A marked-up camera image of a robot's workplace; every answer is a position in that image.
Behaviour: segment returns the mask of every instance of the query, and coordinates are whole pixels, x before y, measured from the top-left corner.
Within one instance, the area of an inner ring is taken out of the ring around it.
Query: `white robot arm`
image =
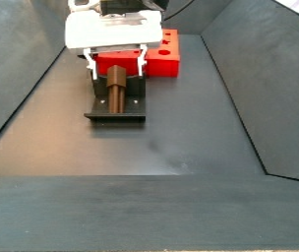
[[[67,6],[70,12],[89,11],[90,9],[95,9],[99,6],[99,0],[67,0]]]
[[[102,16],[99,0],[67,0],[67,5],[71,13],[65,23],[65,45],[85,56],[93,79],[97,79],[97,71],[90,54],[133,49],[141,50],[137,58],[141,76],[146,47],[158,47],[162,39],[160,7],[145,0],[144,6],[153,9]]]

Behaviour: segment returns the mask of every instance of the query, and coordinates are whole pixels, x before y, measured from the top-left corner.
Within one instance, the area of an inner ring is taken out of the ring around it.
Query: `gray wall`
[[[267,172],[299,179],[299,15],[233,0],[201,37]]]
[[[186,0],[170,0],[166,16],[174,13]],[[178,33],[200,34],[231,0],[194,0],[193,3],[165,23],[164,27],[178,29]]]
[[[63,22],[69,15],[67,0],[35,0],[42,3]]]
[[[63,24],[37,0],[0,0],[0,129],[63,47]]]

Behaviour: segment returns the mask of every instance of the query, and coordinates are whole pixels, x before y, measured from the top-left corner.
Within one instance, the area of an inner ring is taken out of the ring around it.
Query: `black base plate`
[[[90,120],[103,121],[144,121],[145,120],[145,100],[144,97],[129,96],[124,100],[124,113],[109,113],[109,101],[95,98],[90,113],[83,116]]]

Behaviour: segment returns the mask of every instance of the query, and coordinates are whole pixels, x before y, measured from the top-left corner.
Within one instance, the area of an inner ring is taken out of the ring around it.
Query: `gray floor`
[[[63,52],[0,136],[0,251],[299,249],[299,182],[263,175],[198,36],[181,54],[144,127],[94,128]]]
[[[180,76],[148,80],[145,124],[118,128],[82,116],[86,62],[65,50],[0,138],[0,176],[260,174],[198,36],[182,35],[181,47]]]

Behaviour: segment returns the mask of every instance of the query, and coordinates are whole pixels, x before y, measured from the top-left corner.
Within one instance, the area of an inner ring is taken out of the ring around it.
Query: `red block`
[[[144,71],[146,76],[176,77],[180,66],[178,35],[177,30],[162,30],[161,45],[156,49],[148,49]],[[117,65],[125,68],[126,75],[137,74],[136,58],[140,51],[118,51],[99,53],[95,57],[98,64],[98,73],[105,75],[107,68]]]

